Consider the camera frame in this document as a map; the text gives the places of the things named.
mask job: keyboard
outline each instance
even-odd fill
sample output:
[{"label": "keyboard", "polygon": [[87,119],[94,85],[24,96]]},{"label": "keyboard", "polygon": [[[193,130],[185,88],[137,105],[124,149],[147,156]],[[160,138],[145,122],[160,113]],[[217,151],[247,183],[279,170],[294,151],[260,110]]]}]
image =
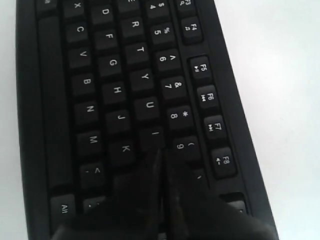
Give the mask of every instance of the keyboard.
[{"label": "keyboard", "polygon": [[18,0],[16,45],[30,240],[107,200],[161,148],[275,226],[213,0]]}]

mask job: black keyboard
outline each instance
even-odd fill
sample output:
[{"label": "black keyboard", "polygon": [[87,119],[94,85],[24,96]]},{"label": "black keyboard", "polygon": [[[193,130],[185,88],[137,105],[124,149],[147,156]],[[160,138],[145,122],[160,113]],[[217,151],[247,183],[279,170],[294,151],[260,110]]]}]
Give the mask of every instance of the black keyboard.
[{"label": "black keyboard", "polygon": [[18,0],[17,96],[30,240],[159,148],[275,225],[213,0]]}]

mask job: keyboard frame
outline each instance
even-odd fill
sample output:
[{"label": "keyboard frame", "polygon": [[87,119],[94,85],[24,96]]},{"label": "keyboard frame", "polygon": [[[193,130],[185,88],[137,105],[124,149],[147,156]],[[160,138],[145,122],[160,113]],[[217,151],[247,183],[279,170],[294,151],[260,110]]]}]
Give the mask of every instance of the keyboard frame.
[{"label": "keyboard frame", "polygon": [[[219,181],[212,174],[207,174],[209,185],[219,195],[239,191],[245,193],[244,200],[249,214],[275,227],[215,3],[213,0],[199,0],[196,5],[204,42],[184,46],[181,36],[176,39],[186,81],[190,83],[187,59],[202,53],[208,54],[238,169],[236,177]],[[35,0],[18,0],[16,14],[17,108],[28,236],[30,240],[49,240],[50,206]],[[177,18],[172,16],[172,19],[176,24]],[[190,85],[188,90],[189,93],[194,93]],[[191,106],[196,106],[195,101],[195,97],[190,100]],[[198,112],[194,113],[194,117],[196,126],[201,126]],[[203,139],[199,135],[201,146],[204,145]],[[211,170],[208,155],[204,164],[206,171]]]}]

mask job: white surface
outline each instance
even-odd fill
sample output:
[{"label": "white surface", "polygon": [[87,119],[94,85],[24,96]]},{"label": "white surface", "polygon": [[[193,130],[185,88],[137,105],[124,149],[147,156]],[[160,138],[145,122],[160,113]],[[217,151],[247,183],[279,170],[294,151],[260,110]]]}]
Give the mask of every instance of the white surface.
[{"label": "white surface", "polygon": [[[216,5],[280,239],[320,239],[320,1]],[[14,0],[0,1],[0,33],[0,239],[26,240]]]}]

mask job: black object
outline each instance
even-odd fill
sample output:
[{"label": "black object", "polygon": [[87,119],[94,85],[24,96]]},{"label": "black object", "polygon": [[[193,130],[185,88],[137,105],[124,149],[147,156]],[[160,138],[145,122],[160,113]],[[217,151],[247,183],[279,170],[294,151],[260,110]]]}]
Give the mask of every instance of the black object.
[{"label": "black object", "polygon": [[113,197],[64,223],[52,240],[155,240],[163,221],[169,240],[278,240],[274,227],[246,215],[243,201],[228,205],[203,180],[174,151],[149,152]]},{"label": "black object", "polygon": [[[214,1],[134,2],[139,8],[114,0],[17,1],[19,139],[30,240],[48,240],[54,233],[51,199],[73,195],[79,215],[85,200],[112,195],[115,180],[131,172],[144,152],[192,136],[200,159],[189,164],[204,171],[210,191],[244,201],[249,215],[274,226]],[[198,19],[200,27],[190,35],[192,44],[182,28],[189,18]],[[69,43],[67,26],[81,23],[88,40]],[[172,25],[174,45],[159,39],[154,45],[151,29],[166,24]],[[104,33],[110,44],[101,40]],[[141,43],[148,47],[148,66],[128,67],[126,47]],[[150,82],[144,83],[147,73]],[[185,97],[163,91],[162,81],[176,77],[184,79]],[[202,109],[198,88],[212,85],[219,106]],[[155,109],[135,106],[148,99],[157,103]],[[96,103],[97,116],[77,124],[75,106],[84,103]],[[188,121],[188,127],[171,130],[167,111],[183,106],[190,107],[193,125]],[[129,113],[130,130],[108,134],[106,114],[122,110]],[[207,136],[205,119],[216,116],[223,120],[223,134]],[[125,141],[134,143],[133,157],[118,163],[110,147]],[[224,148],[231,150],[235,173],[220,177],[212,151]],[[103,165],[106,184],[82,190],[80,168],[94,163]]]}]

